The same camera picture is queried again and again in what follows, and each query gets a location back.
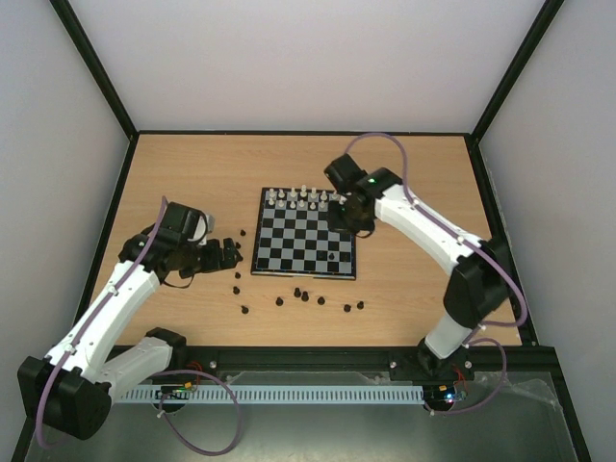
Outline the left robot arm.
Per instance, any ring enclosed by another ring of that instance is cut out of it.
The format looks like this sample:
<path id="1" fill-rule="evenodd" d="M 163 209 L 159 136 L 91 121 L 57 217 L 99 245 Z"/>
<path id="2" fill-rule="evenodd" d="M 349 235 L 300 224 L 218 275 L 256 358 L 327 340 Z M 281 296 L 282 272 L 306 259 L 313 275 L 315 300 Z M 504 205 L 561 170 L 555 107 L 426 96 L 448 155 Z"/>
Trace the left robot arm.
<path id="1" fill-rule="evenodd" d="M 125 242 L 100 294 L 71 330 L 41 358 L 17 372 L 26 414 L 39 444 L 46 426 L 80 440 L 93 436 L 119 398 L 163 371 L 187 362 L 187 340 L 155 327 L 128 350 L 110 355 L 141 306 L 175 272 L 188 281 L 231 270 L 242 260 L 230 239 L 210 239 L 215 220 L 195 208 L 164 201 L 156 221 Z"/>

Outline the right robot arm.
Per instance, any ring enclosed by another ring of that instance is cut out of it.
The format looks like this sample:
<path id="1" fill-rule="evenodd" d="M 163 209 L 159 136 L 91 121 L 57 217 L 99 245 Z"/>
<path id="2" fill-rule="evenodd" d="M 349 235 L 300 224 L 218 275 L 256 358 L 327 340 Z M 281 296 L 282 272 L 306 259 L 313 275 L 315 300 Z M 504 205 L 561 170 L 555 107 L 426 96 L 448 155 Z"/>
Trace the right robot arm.
<path id="1" fill-rule="evenodd" d="M 445 314 L 420 341 L 417 353 L 427 375 L 443 375 L 452 367 L 456 350 L 509 298 L 506 245 L 453 225 L 385 167 L 368 173 L 344 154 L 325 168 L 324 175 L 339 195 L 329 205 L 330 230 L 370 234 L 380 220 L 418 245 L 449 277 Z"/>

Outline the black and silver chessboard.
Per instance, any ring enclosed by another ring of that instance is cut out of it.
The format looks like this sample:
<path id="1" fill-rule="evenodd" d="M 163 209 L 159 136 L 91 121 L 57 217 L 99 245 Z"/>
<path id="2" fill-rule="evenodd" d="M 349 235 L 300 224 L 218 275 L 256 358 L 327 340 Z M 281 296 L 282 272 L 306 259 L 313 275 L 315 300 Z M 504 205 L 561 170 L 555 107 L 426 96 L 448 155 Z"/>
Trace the black and silver chessboard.
<path id="1" fill-rule="evenodd" d="M 275 208 L 268 208 L 269 189 L 276 191 Z M 285 192 L 284 210 L 277 207 L 278 191 Z M 256 222 L 256 234 L 250 272 L 253 275 L 271 276 L 309 276 L 314 278 L 354 280 L 357 272 L 356 241 L 353 235 L 341 234 L 328 229 L 327 212 L 331 190 L 318 191 L 318 200 L 300 197 L 296 189 L 295 200 L 289 198 L 291 188 L 263 188 L 260 195 L 259 212 Z M 321 193 L 327 191 L 326 210 L 320 210 Z M 297 203 L 304 200 L 306 206 L 299 209 Z M 295 209 L 289 203 L 295 202 Z M 316 210 L 310 210 L 310 203 L 315 202 Z M 317 252 L 326 252 L 326 258 L 319 260 Z M 328 260 L 329 253 L 335 254 L 334 260 Z M 345 254 L 351 255 L 351 261 L 345 262 Z"/>

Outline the black aluminium frame rail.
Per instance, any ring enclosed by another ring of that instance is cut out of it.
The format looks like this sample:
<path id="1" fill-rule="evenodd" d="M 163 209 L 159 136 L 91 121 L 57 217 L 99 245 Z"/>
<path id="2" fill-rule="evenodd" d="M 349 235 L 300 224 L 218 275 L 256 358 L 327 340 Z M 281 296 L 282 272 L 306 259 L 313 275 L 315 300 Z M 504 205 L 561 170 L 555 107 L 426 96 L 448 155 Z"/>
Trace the black aluminium frame rail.
<path id="1" fill-rule="evenodd" d="M 461 349 L 434 373 L 425 372 L 418 349 L 404 347 L 239 347 L 187 346 L 172 356 L 171 369 L 198 364 L 223 377 L 232 372 L 386 372 L 395 381 L 436 383 L 467 379 L 477 372 L 547 372 L 563 376 L 557 355 L 548 346 L 491 345 Z"/>

